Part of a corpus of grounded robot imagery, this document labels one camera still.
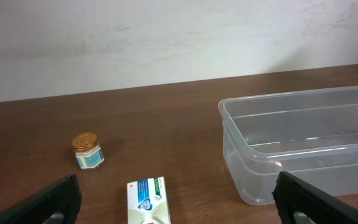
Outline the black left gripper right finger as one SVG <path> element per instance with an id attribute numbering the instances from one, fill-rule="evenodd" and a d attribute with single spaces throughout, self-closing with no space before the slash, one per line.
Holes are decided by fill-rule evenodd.
<path id="1" fill-rule="evenodd" d="M 272 192 L 282 223 L 358 223 L 358 210 L 289 172 L 280 172 Z"/>

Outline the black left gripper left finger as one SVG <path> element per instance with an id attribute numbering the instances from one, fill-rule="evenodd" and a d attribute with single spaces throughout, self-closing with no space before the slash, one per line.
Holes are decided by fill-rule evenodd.
<path id="1" fill-rule="evenodd" d="M 77 176 L 68 175 L 0 212 L 0 224 L 75 223 L 81 200 Z"/>

